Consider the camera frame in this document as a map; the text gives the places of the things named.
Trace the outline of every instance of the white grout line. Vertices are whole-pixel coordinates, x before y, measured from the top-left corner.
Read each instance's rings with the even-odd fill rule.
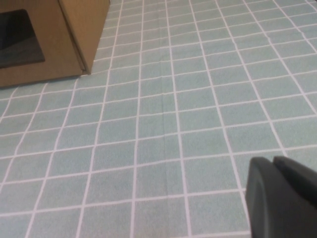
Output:
[[[139,142],[139,119],[141,105],[141,75],[142,75],[142,50],[143,50],[143,27],[144,27],[144,1],[142,1],[142,25],[141,25],[141,45],[140,45],[140,62],[139,62],[139,80],[138,80],[138,106],[135,122],[135,144],[133,155],[133,182],[132,182],[132,202],[131,202],[131,219],[130,219],[130,238],[134,237],[135,227],[135,203],[137,191],[137,164],[138,164],[138,142]]]
[[[78,227],[77,227],[77,231],[76,231],[76,238],[80,237],[81,227],[82,227],[83,218],[84,218],[85,205],[86,205],[86,202],[87,202],[89,185],[90,185],[92,171],[93,171],[93,166],[94,166],[95,150],[96,150],[96,147],[97,147],[97,144],[98,144],[100,126],[101,126],[101,123],[102,123],[102,120],[103,120],[103,114],[104,114],[104,111],[105,111],[106,96],[107,96],[107,92],[108,92],[108,84],[109,84],[109,79],[110,79],[110,69],[112,67],[112,62],[113,62],[114,49],[115,49],[117,36],[118,36],[118,31],[119,31],[119,25],[120,25],[120,20],[121,20],[123,2],[124,1],[122,0],[121,7],[120,7],[120,13],[119,13],[119,20],[118,20],[118,23],[117,23],[117,29],[116,29],[116,33],[115,33],[115,37],[114,37],[114,46],[112,48],[109,70],[107,72],[106,91],[105,91],[105,94],[104,94],[104,99],[103,99],[102,109],[101,109],[101,113],[100,113],[100,118],[99,118],[99,122],[98,122],[98,125],[97,125],[95,143],[94,143],[94,146],[93,146],[93,149],[92,149],[91,158],[90,158],[90,166],[89,166],[89,173],[88,173],[86,188],[85,188],[84,197],[83,197],[83,201],[82,201],[82,205],[81,205],[81,209],[80,209],[80,216],[79,216],[79,222],[78,222]]]
[[[298,83],[297,79],[295,78],[294,74],[290,71],[290,69],[288,68],[288,66],[286,65],[284,58],[281,57],[281,55],[279,54],[279,52],[277,51],[276,47],[274,46],[274,44],[272,44],[270,37],[266,34],[265,30],[262,28],[262,26],[259,24],[259,22],[257,21],[256,17],[254,16],[254,14],[252,13],[252,11],[250,10],[249,6],[246,4],[245,0],[243,0],[245,6],[247,7],[248,11],[250,12],[250,14],[252,15],[253,19],[256,21],[257,25],[259,26],[259,28],[261,29],[262,33],[265,35],[265,37],[267,38],[268,42],[270,43],[271,47],[273,48],[274,52],[276,53],[276,55],[278,56],[278,59],[281,61],[281,63],[283,64],[284,68],[286,69],[287,73],[291,76],[291,78],[293,79],[294,83],[296,84],[296,86],[298,87],[299,91],[301,92],[302,96],[305,98],[306,102],[308,103],[308,105],[310,106],[310,108],[312,109],[312,111],[317,115],[317,111],[316,109],[313,107],[312,103],[310,102],[310,100],[307,98],[304,90],[302,89],[301,85]]]
[[[314,145],[305,145],[305,146],[297,146],[297,147],[288,147],[285,148],[287,151],[292,150],[299,150],[299,149],[309,149],[309,148],[317,148],[317,144]],[[266,149],[266,150],[257,150],[257,151],[240,151],[240,152],[234,152],[234,156],[239,155],[249,155],[249,154],[259,154],[259,153],[267,153],[267,152],[280,152],[280,148],[275,149]],[[202,155],[202,156],[190,156],[190,157],[184,157],[184,161],[190,161],[190,160],[197,160],[197,159],[212,159],[212,158],[220,158],[220,157],[230,157],[229,153],[223,153],[223,154],[214,154],[214,155]],[[148,162],[148,163],[142,163],[137,164],[137,168],[141,167],[147,167],[147,166],[153,166],[153,165],[159,165],[159,164],[168,164],[170,162],[180,162],[180,158],[173,158],[173,159],[167,159],[167,160],[158,160],[154,162]],[[92,174],[100,174],[105,172],[113,172],[113,171],[121,171],[121,170],[128,170],[134,168],[134,165],[130,166],[124,166],[124,167],[114,167],[114,168],[108,168],[108,169],[99,169],[94,170],[91,173]],[[88,175],[90,172],[80,172],[80,173],[73,173],[73,174],[65,174],[65,175],[56,175],[56,176],[50,176],[47,177],[47,179],[62,179],[62,178],[69,178],[69,177],[76,177],[76,176],[85,176]],[[3,185],[6,184],[19,184],[19,183],[26,183],[26,182],[34,182],[34,181],[43,181],[45,178],[31,178],[26,180],[13,180],[13,181],[7,181],[3,183]]]
[[[225,189],[225,190],[214,190],[208,192],[195,192],[189,193],[188,196],[195,197],[195,196],[206,196],[206,195],[215,195],[215,194],[226,194],[226,193],[235,193],[238,192],[238,189]],[[184,194],[175,194],[175,195],[167,195],[167,196],[158,196],[158,197],[143,197],[143,198],[136,198],[136,202],[146,202],[146,201],[156,201],[162,199],[169,199],[169,198],[183,198]],[[112,202],[99,202],[99,203],[90,203],[85,204],[85,208],[87,207],[99,207],[99,206],[112,206],[122,203],[130,203],[132,199],[125,199],[119,201],[112,201]],[[43,212],[56,212],[56,211],[65,211],[71,209],[79,209],[82,205],[73,205],[67,207],[56,207],[56,208],[46,208],[46,209],[39,209],[36,213],[43,213]],[[22,211],[22,212],[12,212],[12,213],[2,213],[0,217],[11,217],[11,216],[20,216],[20,215],[27,215],[32,214],[33,211]]]
[[[250,82],[249,81],[243,81],[243,82],[238,82],[238,83],[235,83],[235,84],[245,84],[245,83],[250,83]],[[198,90],[203,90],[203,89],[211,89],[211,87],[207,86],[207,87],[202,87],[202,88],[183,90],[181,92],[191,92],[191,91],[198,91]],[[158,97],[158,96],[161,96],[161,95],[172,95],[172,94],[173,94],[173,92],[163,93],[163,94],[155,94],[155,95],[145,96],[145,97]],[[313,94],[317,94],[317,92],[306,93],[306,95],[313,95]],[[221,105],[219,105],[219,107],[236,106],[236,105],[243,105],[243,104],[248,104],[248,103],[256,103],[256,102],[260,102],[260,101],[272,101],[272,100],[278,100],[278,99],[294,98],[294,97],[299,97],[299,96],[302,96],[302,94],[298,93],[298,94],[279,96],[279,97],[273,97],[273,98],[255,99],[255,100],[249,100],[249,101],[241,101],[241,102],[235,102],[235,103],[221,104]],[[131,98],[131,99],[128,99],[126,101],[137,100],[137,99],[138,98]],[[192,112],[192,111],[199,111],[199,110],[212,109],[212,108],[216,108],[216,106],[207,106],[207,107],[201,107],[201,108],[185,109],[185,110],[179,110],[179,112],[181,112],[181,113],[183,113],[183,112]],[[140,117],[150,117],[150,116],[157,116],[157,115],[162,115],[162,114],[172,114],[172,113],[176,113],[176,111],[167,111],[167,112],[152,113],[152,114],[141,114]],[[307,117],[309,117],[309,118],[317,117],[317,115],[307,116]],[[116,119],[106,119],[106,120],[102,120],[102,122],[110,122],[110,121],[118,121],[118,120],[125,120],[125,119],[134,119],[134,118],[136,118],[136,116],[130,116],[130,117],[124,117],[124,118],[116,118]],[[285,121],[285,120],[297,119],[297,118],[298,117],[282,118],[282,119],[275,119],[275,120],[272,120],[272,121],[273,122]],[[74,125],[65,125],[64,128],[92,125],[92,124],[97,124],[97,123],[98,122],[95,121],[95,122],[87,122],[87,123],[74,124]],[[52,128],[47,128],[47,129],[38,129],[38,130],[29,130],[27,133],[50,131],[50,130],[57,130],[57,129],[60,129],[60,127],[52,127]],[[10,133],[10,134],[2,134],[2,135],[0,135],[0,137],[19,135],[19,134],[23,134],[23,133],[24,132],[22,131],[22,132]]]
[[[168,7],[167,7],[167,0],[165,0],[165,10],[166,10],[166,17],[167,17],[167,32],[168,32],[168,44],[169,44],[169,54],[171,59],[171,73],[172,73],[172,82],[173,82],[173,95],[174,95],[174,102],[175,102],[175,111],[176,111],[176,125],[177,125],[177,138],[178,138],[178,147],[179,147],[179,156],[180,156],[180,166],[182,172],[182,182],[183,182],[183,192],[184,192],[184,203],[185,203],[185,214],[186,214],[186,225],[187,225],[187,235],[192,236],[192,225],[190,220],[190,210],[189,210],[189,201],[188,201],[188,191],[187,191],[187,182],[186,182],[186,174],[185,174],[185,165],[184,165],[184,156],[183,156],[183,144],[182,144],[182,137],[180,134],[180,119],[179,119],[179,111],[178,111],[178,102],[177,102],[177,95],[176,95],[176,83],[175,83],[175,74],[174,74],[174,65],[173,65],[173,54],[172,54],[172,47],[171,47],[171,35],[170,35],[170,26],[169,26],[169,19],[168,19]]]
[[[46,86],[47,86],[47,83],[44,85],[44,87],[43,87],[43,89],[42,89],[42,92],[41,92],[41,95],[40,95],[40,97],[39,97],[37,106],[36,106],[34,112],[32,113],[31,120],[30,120],[28,126],[26,127],[25,131],[22,133],[22,136],[21,136],[21,138],[20,138],[20,141],[19,141],[19,143],[17,144],[17,146],[16,146],[16,148],[15,148],[15,150],[14,150],[13,158],[10,160],[9,165],[8,165],[8,167],[6,168],[6,171],[5,171],[5,174],[4,174],[4,177],[3,177],[2,184],[0,184],[0,194],[1,194],[2,189],[3,189],[3,184],[6,182],[8,176],[9,176],[9,172],[10,172],[11,166],[12,166],[13,161],[14,161],[14,159],[15,159],[17,153],[18,153],[18,150],[19,150],[19,148],[20,148],[20,146],[21,146],[21,144],[22,144],[22,142],[23,142],[23,139],[25,138],[25,135],[26,135],[27,131],[28,131],[28,130],[30,129],[30,127],[31,127],[31,124],[32,124],[33,119],[34,119],[34,117],[35,117],[35,113],[36,113],[36,111],[38,110],[38,108],[39,108],[39,106],[40,106],[41,99],[42,99],[42,95],[43,95],[43,92],[44,92]],[[6,113],[6,110],[9,108],[10,101],[11,101],[11,97],[10,97],[10,99],[9,99],[7,105],[6,105],[6,108],[5,108],[4,112],[3,112],[3,114],[5,114],[5,113]]]
[[[221,16],[223,17],[223,15],[222,15],[222,13],[221,13],[221,11],[220,11],[220,8],[219,8],[219,5],[218,5],[217,1],[215,1],[215,3],[216,3],[216,5],[217,5],[217,8],[218,8],[218,10],[219,10]],[[204,51],[204,46],[203,46],[202,39],[201,39],[201,35],[200,35],[199,29],[198,29],[198,25],[197,25],[197,23],[196,23],[196,17],[195,17],[195,15],[194,15],[194,10],[193,10],[192,4],[191,4],[191,0],[189,0],[189,4],[190,4],[190,7],[191,7],[191,11],[192,11],[192,14],[193,14],[193,18],[194,18],[196,30],[197,30],[197,33],[198,33],[198,38],[199,38],[199,42],[200,42],[200,47],[201,47],[201,50],[202,50],[202,53],[203,53],[205,68],[206,68],[206,69],[209,69],[208,62],[207,62],[206,55],[205,55],[205,51]],[[214,103],[215,103],[215,105],[216,105],[217,113],[218,113],[218,116],[219,116],[219,120],[220,120],[220,124],[221,124],[221,129],[222,129],[223,137],[224,137],[224,139],[225,139],[228,152],[229,152],[229,154],[230,154],[230,160],[231,160],[231,164],[232,164],[232,168],[233,168],[235,180],[236,180],[236,183],[237,183],[237,187],[238,187],[238,189],[239,189],[239,194],[240,194],[240,196],[241,196],[241,201],[242,201],[242,205],[243,205],[243,208],[244,208],[245,216],[246,216],[246,219],[247,219],[248,224],[249,224],[248,210],[247,210],[246,202],[245,202],[245,200],[244,200],[243,192],[242,192],[242,190],[241,190],[242,187],[241,187],[241,182],[240,182],[238,170],[237,170],[237,167],[236,167],[236,164],[235,164],[235,160],[234,160],[234,157],[233,157],[233,151],[232,151],[232,148],[231,148],[231,145],[230,145],[230,142],[229,142],[229,138],[228,138],[228,135],[227,135],[227,131],[226,131],[226,129],[225,129],[225,123],[224,123],[224,120],[223,120],[223,118],[222,118],[222,114],[221,114],[220,107],[219,107],[219,103],[218,103],[218,98],[217,98],[216,93],[215,93],[215,88],[214,88],[214,86],[213,86],[213,82],[212,82],[212,78],[211,78],[211,74],[210,74],[210,71],[209,71],[209,70],[207,71],[207,74],[208,74],[208,79],[209,79],[209,83],[210,83],[211,90],[212,90],[212,94],[213,94],[213,98],[214,98]]]

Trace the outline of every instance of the light blue tile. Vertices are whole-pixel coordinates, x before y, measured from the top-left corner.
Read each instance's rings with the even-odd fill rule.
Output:
[[[0,99],[9,98],[16,87],[0,89]]]
[[[141,96],[169,93],[173,91],[172,77],[143,80],[141,82]]]
[[[170,38],[171,44],[182,45],[182,44],[190,44],[194,42],[199,42],[199,37],[196,32],[184,33],[182,35],[171,36]]]
[[[230,16],[230,15],[235,15],[235,14],[243,14],[243,13],[248,13],[249,10],[245,5],[237,5],[237,6],[229,6],[226,8],[222,8],[221,12],[224,16]]]
[[[247,65],[247,69],[252,79],[279,77],[288,74],[279,60],[250,64]]]
[[[245,103],[221,107],[225,125],[235,125],[267,120],[259,103]]]
[[[137,107],[137,99],[107,103],[104,109],[103,120],[112,120],[136,116]]]
[[[110,202],[132,198],[133,169],[93,174],[87,203]]]
[[[130,219],[131,203],[86,208],[80,238],[128,238]]]
[[[258,11],[253,13],[258,21],[270,20],[279,17],[285,17],[280,9],[271,9],[266,11]]]
[[[26,133],[18,154],[48,151],[54,149],[59,129]]]
[[[80,205],[83,201],[86,182],[86,175],[47,180],[39,209]]]
[[[137,202],[135,209],[135,238],[187,235],[183,198]]]
[[[227,129],[227,134],[233,152],[278,148],[268,123],[230,127]]]
[[[205,42],[203,43],[203,47],[205,55],[224,53],[235,50],[234,44],[231,39]]]
[[[31,117],[32,115],[3,118],[0,123],[0,134],[24,132],[29,125]]]
[[[316,25],[301,27],[301,31],[305,34],[307,38],[317,37],[316,29],[317,29]]]
[[[99,131],[99,143],[109,143],[135,139],[135,119],[103,122]]]
[[[218,9],[195,12],[196,21],[209,20],[209,19],[218,18],[218,17],[221,17]]]
[[[158,62],[143,65],[141,68],[141,79],[155,78],[171,75],[170,62]]]
[[[267,37],[264,34],[256,34],[251,36],[239,37],[239,38],[235,38],[234,41],[238,49],[269,45]]]
[[[198,130],[221,126],[216,108],[179,113],[180,130]]]
[[[98,122],[101,113],[101,105],[71,108],[66,125]]]
[[[9,100],[0,101],[0,115],[4,113]]]
[[[106,101],[122,100],[138,97],[138,82],[116,85],[108,88]]]
[[[210,86],[207,72],[188,73],[175,76],[177,91],[204,88]]]
[[[58,149],[93,145],[95,143],[97,124],[79,125],[64,128],[59,141]]]
[[[206,57],[209,69],[220,67],[235,66],[242,64],[236,52],[211,55]]]
[[[256,23],[241,26],[230,26],[229,29],[233,37],[246,36],[262,32],[260,27]]]
[[[248,24],[248,23],[255,22],[254,18],[252,17],[250,13],[237,15],[237,16],[228,16],[225,18],[225,21],[228,26]]]
[[[23,212],[33,210],[42,181],[6,184],[0,194],[0,212]]]
[[[92,73],[99,73],[106,71],[110,68],[110,59],[101,59],[99,61],[95,61],[92,68]]]
[[[174,26],[179,24],[193,23],[194,18],[192,14],[187,14],[187,15],[181,15],[181,16],[175,16],[173,18],[169,18],[168,22],[170,26]]]
[[[95,150],[94,170],[118,168],[134,162],[135,142],[98,146]]]
[[[155,114],[175,111],[173,94],[142,98],[140,101],[140,114]]]
[[[237,188],[230,157],[187,160],[185,173],[190,193]]]
[[[40,96],[28,96],[23,98],[13,98],[5,113],[6,116],[32,113],[39,102]]]
[[[316,55],[302,56],[296,58],[285,59],[285,63],[292,73],[301,73],[316,69]]]
[[[137,169],[136,196],[138,198],[182,193],[180,162],[144,166]]]
[[[248,81],[248,76],[243,66],[234,66],[210,71],[214,85]]]
[[[248,4],[251,11],[260,11],[276,8],[276,4],[273,1],[261,1],[261,2],[251,2]]]
[[[182,135],[185,157],[227,153],[227,145],[221,129],[192,132]]]
[[[0,160],[0,181],[3,180],[6,173],[6,169],[8,168],[10,161],[11,159]]]
[[[293,28],[291,21],[287,18],[279,18],[267,21],[261,21],[260,25],[265,31],[283,30],[287,28]]]
[[[66,116],[66,111],[67,110],[64,109],[52,112],[36,113],[33,118],[30,130],[61,127]]]
[[[283,11],[288,16],[293,15],[300,15],[300,14],[307,14],[307,13],[313,13],[316,12],[316,10],[310,6],[310,5],[298,5],[298,6],[291,6],[291,7],[285,7]]]
[[[157,49],[142,52],[142,63],[154,63],[170,60],[169,49]]]
[[[141,117],[139,121],[139,137],[151,137],[174,133],[177,131],[175,114],[163,114]]]
[[[20,96],[27,96],[27,95],[33,95],[33,94],[39,94],[41,93],[44,83],[37,83],[37,84],[29,84],[18,87],[18,89],[14,92],[14,97],[20,97]]]
[[[239,193],[193,196],[189,209],[194,235],[248,229]]]
[[[172,47],[173,60],[202,56],[200,44]]]
[[[28,180],[45,177],[50,153],[16,157],[11,165],[7,181]]]
[[[128,45],[119,45],[114,47],[114,56],[123,56],[132,53],[140,52],[140,43],[128,44]]]
[[[30,237],[74,237],[79,215],[80,209],[38,213],[35,215]]]
[[[104,100],[105,90],[106,88],[76,90],[72,105],[79,106],[92,103],[101,103]]]
[[[179,158],[177,135],[140,140],[138,143],[138,164]]]
[[[215,87],[219,104],[229,104],[256,100],[251,83],[239,83]]]
[[[277,54],[271,46],[265,46],[257,49],[243,50],[240,54],[244,63],[254,63],[263,60],[277,59]]]
[[[174,61],[173,65],[175,74],[206,70],[204,59],[202,57]]]
[[[0,218],[0,234],[3,237],[22,238],[26,235],[31,215]]]
[[[168,17],[180,16],[184,14],[192,13],[190,6],[180,6],[175,8],[168,8]]]
[[[254,82],[261,98],[275,98],[300,93],[289,76]]]
[[[50,176],[89,171],[92,148],[57,151],[53,155]]]
[[[268,32],[267,35],[269,36],[273,44],[304,39],[302,34],[296,29]]]
[[[97,87],[104,86],[107,83],[107,74],[108,72],[101,72],[91,75],[81,76],[77,81],[77,88],[88,88],[88,87]]]
[[[200,32],[199,34],[202,41],[214,41],[214,40],[230,38],[228,30],[225,28],[214,29],[210,31],[203,31],[203,32]]]
[[[317,143],[317,119],[297,119],[274,123],[284,147],[313,145]]]
[[[139,67],[110,70],[109,84],[126,83],[139,79]]]
[[[264,106],[271,119],[293,118],[314,114],[302,96],[265,101]]]
[[[299,56],[314,53],[312,47],[305,41],[275,45],[275,48],[282,57]]]
[[[59,92],[44,94],[40,103],[39,111],[67,108],[72,92]]]
[[[308,93],[317,91],[317,72],[295,75],[295,78],[297,79],[304,92]]]
[[[16,146],[19,144],[22,135],[10,135],[0,137],[0,150],[2,156],[13,155]]]
[[[214,106],[214,99],[211,89],[201,89],[190,92],[177,93],[179,110]]]
[[[293,17],[291,17],[291,19],[295,23],[296,26],[312,25],[312,24],[316,23],[317,13],[314,10],[313,13],[304,14],[304,15],[300,15],[300,16],[293,16]]]
[[[118,45],[122,45],[122,44],[136,43],[140,41],[141,41],[141,32],[133,32],[126,35],[117,36],[116,43]]]

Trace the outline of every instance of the grid-patterned mat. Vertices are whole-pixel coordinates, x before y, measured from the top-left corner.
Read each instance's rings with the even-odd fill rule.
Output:
[[[250,158],[317,169],[317,3],[113,0],[94,73],[0,113],[1,238],[250,237]]]

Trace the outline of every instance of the cardboard box opening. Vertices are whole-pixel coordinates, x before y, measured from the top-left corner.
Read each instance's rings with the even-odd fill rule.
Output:
[[[43,61],[27,11],[0,13],[0,68]]]

